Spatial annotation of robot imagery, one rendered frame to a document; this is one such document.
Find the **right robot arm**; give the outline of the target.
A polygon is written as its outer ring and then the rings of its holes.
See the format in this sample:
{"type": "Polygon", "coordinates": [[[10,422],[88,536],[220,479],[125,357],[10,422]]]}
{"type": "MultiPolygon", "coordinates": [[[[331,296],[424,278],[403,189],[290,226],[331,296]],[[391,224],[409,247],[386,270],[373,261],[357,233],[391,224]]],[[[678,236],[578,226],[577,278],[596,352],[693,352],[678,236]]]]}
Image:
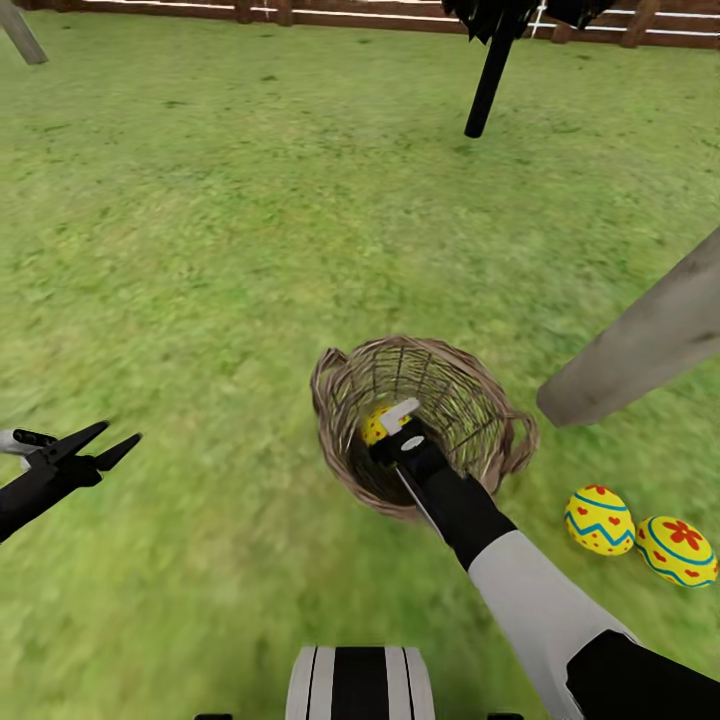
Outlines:
{"type": "Polygon", "coordinates": [[[551,720],[720,720],[720,681],[643,647],[497,507],[451,469],[402,398],[369,450],[397,469],[515,650],[551,720]]]}

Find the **wicker basket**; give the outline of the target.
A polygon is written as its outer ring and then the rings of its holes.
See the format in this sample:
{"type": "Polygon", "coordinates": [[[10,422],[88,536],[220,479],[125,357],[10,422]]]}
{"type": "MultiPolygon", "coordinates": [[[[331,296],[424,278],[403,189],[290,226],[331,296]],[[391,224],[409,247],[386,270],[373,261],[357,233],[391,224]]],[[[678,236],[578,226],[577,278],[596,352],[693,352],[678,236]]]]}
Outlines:
{"type": "Polygon", "coordinates": [[[388,396],[392,406],[402,398],[415,398],[420,406],[409,418],[421,419],[453,471],[463,479],[476,478],[492,497],[508,475],[526,470],[539,448],[535,414],[511,407],[500,382],[479,358],[440,339],[382,335],[346,356],[338,347],[327,348],[313,371],[309,385],[326,465],[361,505],[392,520],[431,522],[411,500],[397,469],[380,467],[369,452],[365,457],[360,454],[366,423],[360,419],[360,404],[368,396],[372,400],[388,396]],[[379,380],[390,373],[385,363],[400,362],[408,362],[405,371],[396,366],[390,384],[382,385],[379,380]],[[320,376],[328,369],[331,372],[321,383],[320,376]],[[466,419],[472,429],[464,425],[466,419]],[[522,420],[527,435],[510,455],[516,441],[515,419],[522,420]],[[452,442],[455,426],[464,437],[452,442]]]}

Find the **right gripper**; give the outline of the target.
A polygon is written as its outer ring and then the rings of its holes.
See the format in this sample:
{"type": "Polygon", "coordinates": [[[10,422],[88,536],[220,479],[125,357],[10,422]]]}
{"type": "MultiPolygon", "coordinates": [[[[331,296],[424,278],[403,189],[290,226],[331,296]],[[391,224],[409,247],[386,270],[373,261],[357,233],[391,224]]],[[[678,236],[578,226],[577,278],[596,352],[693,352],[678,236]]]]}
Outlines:
{"type": "Polygon", "coordinates": [[[420,436],[425,436],[428,440],[429,436],[426,434],[424,430],[424,425],[420,421],[421,419],[408,419],[406,422],[401,424],[402,431],[399,431],[396,435],[393,435],[392,437],[390,435],[387,435],[386,437],[383,437],[380,441],[377,441],[377,443],[373,443],[372,446],[370,446],[369,450],[372,453],[374,459],[380,467],[382,468],[389,468],[397,464],[397,459],[395,457],[395,447],[397,446],[397,443],[407,435],[412,434],[419,434],[420,436]]]}

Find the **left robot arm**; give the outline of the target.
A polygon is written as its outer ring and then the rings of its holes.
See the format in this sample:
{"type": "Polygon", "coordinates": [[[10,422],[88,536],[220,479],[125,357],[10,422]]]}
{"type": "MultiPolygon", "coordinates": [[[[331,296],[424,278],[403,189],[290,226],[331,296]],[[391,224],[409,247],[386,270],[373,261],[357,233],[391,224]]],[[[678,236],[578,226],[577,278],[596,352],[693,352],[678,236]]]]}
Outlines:
{"type": "Polygon", "coordinates": [[[78,487],[94,487],[141,441],[135,434],[98,457],[77,456],[81,448],[108,428],[98,422],[67,438],[56,440],[28,430],[0,430],[0,454],[16,454],[29,470],[0,489],[0,543],[78,487]]]}

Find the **easter egg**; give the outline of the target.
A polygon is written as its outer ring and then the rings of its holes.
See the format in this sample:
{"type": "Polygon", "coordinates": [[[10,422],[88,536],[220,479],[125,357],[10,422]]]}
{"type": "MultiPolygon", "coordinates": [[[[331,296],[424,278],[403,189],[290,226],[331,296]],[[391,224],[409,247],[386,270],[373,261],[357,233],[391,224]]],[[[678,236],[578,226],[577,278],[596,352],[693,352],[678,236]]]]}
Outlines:
{"type": "Polygon", "coordinates": [[[711,545],[697,529],[672,517],[649,517],[635,529],[635,546],[661,577],[684,587],[705,587],[719,576],[711,545]]]}
{"type": "Polygon", "coordinates": [[[630,511],[606,487],[589,485],[577,491],[566,506],[565,522],[581,546],[601,555],[622,555],[635,544],[630,511]]]}
{"type": "Polygon", "coordinates": [[[377,443],[377,441],[387,436],[387,431],[385,431],[385,427],[381,425],[379,417],[381,417],[383,413],[387,413],[389,409],[390,406],[384,405],[374,410],[374,412],[368,416],[362,434],[362,442],[364,442],[366,446],[370,447],[373,443],[377,443]]]}

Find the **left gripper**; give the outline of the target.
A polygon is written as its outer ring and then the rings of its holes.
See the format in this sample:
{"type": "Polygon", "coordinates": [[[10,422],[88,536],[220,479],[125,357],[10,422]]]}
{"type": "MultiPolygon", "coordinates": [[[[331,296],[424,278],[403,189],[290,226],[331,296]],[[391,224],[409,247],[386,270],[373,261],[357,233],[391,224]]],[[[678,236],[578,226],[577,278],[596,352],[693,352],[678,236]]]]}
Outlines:
{"type": "Polygon", "coordinates": [[[0,512],[27,524],[78,487],[96,486],[99,472],[110,471],[141,441],[135,434],[98,457],[77,456],[106,428],[108,422],[98,422],[27,455],[31,470],[0,489],[0,512]]]}

